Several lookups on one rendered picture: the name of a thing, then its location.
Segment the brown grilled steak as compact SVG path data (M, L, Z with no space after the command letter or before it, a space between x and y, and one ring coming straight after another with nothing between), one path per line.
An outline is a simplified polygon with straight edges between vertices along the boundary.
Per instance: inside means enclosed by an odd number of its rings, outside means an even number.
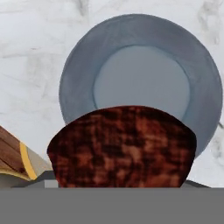
M47 147L61 187L180 187L197 138L155 108L99 109L70 122Z

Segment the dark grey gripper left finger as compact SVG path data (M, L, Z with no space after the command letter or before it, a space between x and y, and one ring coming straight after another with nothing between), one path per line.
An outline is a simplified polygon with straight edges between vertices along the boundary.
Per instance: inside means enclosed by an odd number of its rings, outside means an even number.
M35 180L20 184L17 188L33 187L33 188L58 188L59 183L54 176L53 171L44 171Z

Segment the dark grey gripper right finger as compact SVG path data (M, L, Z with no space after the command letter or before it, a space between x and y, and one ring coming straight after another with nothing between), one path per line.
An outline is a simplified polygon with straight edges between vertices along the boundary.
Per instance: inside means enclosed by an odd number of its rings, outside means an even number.
M202 185L200 183L197 183L197 182L194 182L194 181L191 181L191 180L186 180L182 187L196 187L196 188L207 188L207 185Z

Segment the wooden tray with yellow rim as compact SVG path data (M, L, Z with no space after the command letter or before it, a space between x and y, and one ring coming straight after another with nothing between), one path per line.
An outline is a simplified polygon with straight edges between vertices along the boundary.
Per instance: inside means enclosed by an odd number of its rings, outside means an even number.
M52 166L0 125L0 189L25 186Z

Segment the grey round plate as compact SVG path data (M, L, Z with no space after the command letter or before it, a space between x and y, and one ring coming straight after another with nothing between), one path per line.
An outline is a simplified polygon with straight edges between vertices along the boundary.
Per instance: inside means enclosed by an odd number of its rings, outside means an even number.
M59 104L66 123L115 105L161 109L195 133L200 154L221 118L221 77L209 51L182 26L121 15L94 26L70 52Z

